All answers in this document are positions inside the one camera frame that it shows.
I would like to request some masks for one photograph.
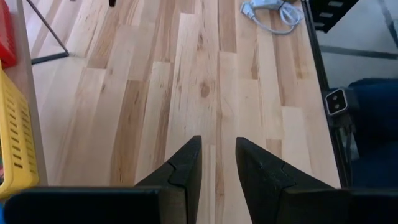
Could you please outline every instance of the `wood grain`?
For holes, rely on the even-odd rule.
[[[133,186],[199,134],[198,223],[251,221],[238,136],[339,187],[305,23],[274,36],[241,15],[242,2],[48,7],[73,21],[62,33],[75,56],[34,69],[50,183]],[[258,16],[284,28],[274,13]]]

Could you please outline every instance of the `black metal frame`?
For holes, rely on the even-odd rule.
[[[330,87],[329,87],[328,80],[326,77],[325,66],[323,64],[317,34],[315,32],[315,27],[313,25],[313,18],[312,18],[311,7],[310,7],[309,1],[302,0],[302,6],[303,6],[304,14],[305,14],[305,22],[307,24],[308,35],[310,38],[313,59],[315,61],[315,68],[317,70],[319,85],[320,85],[321,91],[323,93],[327,93],[330,91]],[[347,163],[346,159],[345,159],[345,153],[344,153],[345,149],[343,147],[343,142],[341,140],[339,130],[338,130],[338,128],[331,127],[330,120],[328,120],[328,125],[329,125],[331,143],[333,146],[333,151],[335,153],[336,165],[337,165],[337,169],[338,169],[338,173],[339,173],[339,177],[340,177],[341,186],[342,187],[351,187],[352,186],[351,172],[349,171],[350,164]]]
[[[51,34],[54,36],[55,40],[61,45],[62,49],[65,52],[59,53],[59,54],[53,54],[49,56],[44,56],[44,57],[39,57],[39,58],[34,58],[32,59],[32,65],[38,64],[38,63],[43,63],[43,62],[48,62],[60,58],[65,58],[69,56],[69,51],[68,49],[64,46],[62,41],[59,39],[57,34],[54,32],[54,30],[51,28],[50,24],[45,20],[44,16],[40,13],[40,11],[36,8],[36,6],[32,3],[31,0],[26,0],[29,5],[32,7],[32,9],[36,12],[38,17],[41,19],[41,21],[44,23],[44,25],[47,27],[47,29],[51,32]]]

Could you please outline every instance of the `white cable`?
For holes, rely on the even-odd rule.
[[[254,12],[257,9],[279,10],[280,19],[284,24],[290,26],[290,29],[274,30],[261,23]],[[299,8],[288,2],[283,2],[282,0],[251,0],[251,2],[243,2],[241,12],[252,19],[259,27],[278,35],[291,33],[304,18],[304,14]]]

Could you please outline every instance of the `yellow plastic basket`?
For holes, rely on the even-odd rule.
[[[0,199],[39,182],[27,100],[0,63],[0,141],[4,181]]]

